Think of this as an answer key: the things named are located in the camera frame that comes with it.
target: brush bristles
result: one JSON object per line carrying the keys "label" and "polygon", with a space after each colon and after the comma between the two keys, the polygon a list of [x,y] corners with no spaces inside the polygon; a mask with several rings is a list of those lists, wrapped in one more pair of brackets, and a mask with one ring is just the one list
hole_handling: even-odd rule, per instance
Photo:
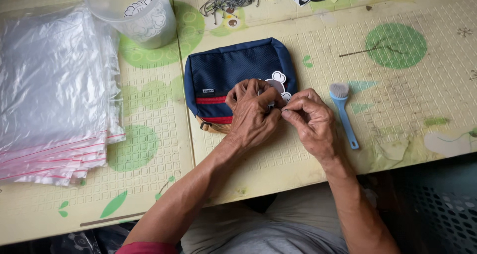
{"label": "brush bristles", "polygon": [[345,98],[348,96],[350,86],[347,83],[335,83],[330,85],[330,92],[337,98]]}

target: table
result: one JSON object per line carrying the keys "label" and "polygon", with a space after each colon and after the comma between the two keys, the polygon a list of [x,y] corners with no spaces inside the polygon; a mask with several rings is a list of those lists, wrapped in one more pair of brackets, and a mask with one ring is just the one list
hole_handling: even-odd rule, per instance
{"label": "table", "polygon": [[[0,0],[0,12],[78,1]],[[207,0],[171,1],[178,21],[178,38],[171,44],[142,50],[121,40],[127,140],[108,148],[109,166],[89,172],[78,188],[0,186],[0,245],[139,219],[223,138],[201,131],[185,105],[185,59],[239,42],[268,37],[283,42],[299,89],[313,87],[332,109],[329,84],[350,84],[346,109],[360,149],[346,145],[346,151],[359,173],[477,151],[475,0],[327,0],[305,7],[292,0],[260,0],[259,7],[237,8],[237,19],[218,16],[217,25],[198,12]],[[426,44],[406,62],[385,63],[372,52],[341,56],[365,50],[383,28],[403,25],[411,27],[410,40]],[[266,145],[240,160],[207,205],[323,181],[319,163],[294,128],[281,121]]]}

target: person's left hand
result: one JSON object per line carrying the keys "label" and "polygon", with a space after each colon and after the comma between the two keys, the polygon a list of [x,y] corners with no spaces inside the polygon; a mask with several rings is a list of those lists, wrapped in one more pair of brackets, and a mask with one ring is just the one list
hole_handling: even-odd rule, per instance
{"label": "person's left hand", "polygon": [[[275,102],[275,107],[266,114],[271,101]],[[236,84],[227,94],[225,103],[233,112],[232,128],[226,137],[244,150],[259,145],[275,131],[281,117],[280,109],[285,105],[275,88],[257,79]]]}

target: red sleeve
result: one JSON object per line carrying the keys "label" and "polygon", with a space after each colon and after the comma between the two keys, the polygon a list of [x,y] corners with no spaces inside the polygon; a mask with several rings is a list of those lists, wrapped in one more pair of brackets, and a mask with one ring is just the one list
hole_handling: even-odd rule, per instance
{"label": "red sleeve", "polygon": [[116,254],[177,254],[177,250],[172,244],[133,242],[123,245]]}

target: hand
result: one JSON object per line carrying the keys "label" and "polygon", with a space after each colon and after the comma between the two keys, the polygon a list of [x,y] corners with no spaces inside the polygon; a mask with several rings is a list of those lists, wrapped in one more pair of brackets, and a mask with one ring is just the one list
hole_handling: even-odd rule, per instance
{"label": "hand", "polygon": [[[261,95],[258,95],[259,90],[263,90]],[[275,102],[275,107],[266,115],[271,101]],[[285,105],[275,88],[257,79],[236,84],[227,94],[225,103],[234,115],[226,138],[245,150],[259,145],[275,131],[280,120],[280,108]]]}
{"label": "hand", "polygon": [[281,109],[281,116],[295,126],[306,150],[322,165],[339,156],[333,111],[315,90],[294,94]]}

